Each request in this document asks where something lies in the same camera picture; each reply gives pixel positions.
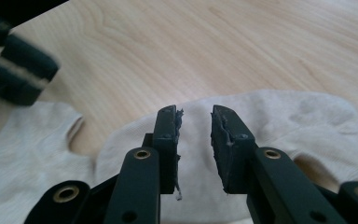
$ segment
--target white towel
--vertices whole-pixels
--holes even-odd
[[[260,147],[285,151],[314,181],[326,186],[358,178],[358,114],[339,97],[255,91],[189,102],[177,106],[185,110],[178,145],[183,200],[161,197],[162,223],[250,222],[246,197],[226,195],[217,174],[210,145],[213,105],[234,109]],[[89,158],[67,148],[81,122],[69,105],[16,109],[0,134],[0,223],[22,223],[43,193],[59,182],[76,179],[93,187],[116,175],[125,154],[153,132],[156,115],[113,132],[93,173]],[[53,117],[56,122],[48,122]]]

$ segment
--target wood grain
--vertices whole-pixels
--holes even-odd
[[[358,1],[73,0],[15,32],[62,64],[40,99],[84,115],[71,148],[93,157],[126,123],[208,96],[322,91],[358,109]]]

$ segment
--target wooden table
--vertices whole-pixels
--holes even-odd
[[[71,149],[94,158],[123,125],[208,96],[322,91],[358,109],[358,1],[72,0],[15,32],[61,63],[40,100],[84,115]]]

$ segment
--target robotic claw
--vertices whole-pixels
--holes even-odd
[[[158,112],[153,133],[129,151],[118,175],[99,186],[66,181],[49,189],[25,223],[159,223],[160,194],[178,185],[183,111]],[[358,223],[358,181],[338,194],[312,184],[282,151],[258,147],[235,111],[215,105],[214,159],[229,194],[247,194],[254,223]]]

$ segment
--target light wood surface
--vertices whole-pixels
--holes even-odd
[[[71,149],[94,158],[123,125],[208,96],[322,91],[358,109],[358,1],[72,0],[15,32],[61,63],[40,100],[84,115]]]

